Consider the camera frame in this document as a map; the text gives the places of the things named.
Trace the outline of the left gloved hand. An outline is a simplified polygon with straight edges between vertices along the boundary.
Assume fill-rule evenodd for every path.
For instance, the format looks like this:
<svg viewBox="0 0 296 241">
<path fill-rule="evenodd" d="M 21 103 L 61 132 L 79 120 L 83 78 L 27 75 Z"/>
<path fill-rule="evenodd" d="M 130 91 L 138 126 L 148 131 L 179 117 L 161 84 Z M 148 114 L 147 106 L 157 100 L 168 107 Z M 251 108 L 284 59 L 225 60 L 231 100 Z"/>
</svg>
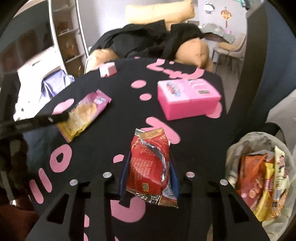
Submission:
<svg viewBox="0 0 296 241">
<path fill-rule="evenodd" d="M 1 140 L 1 205 L 28 193 L 27 153 L 22 134 Z"/>
</svg>

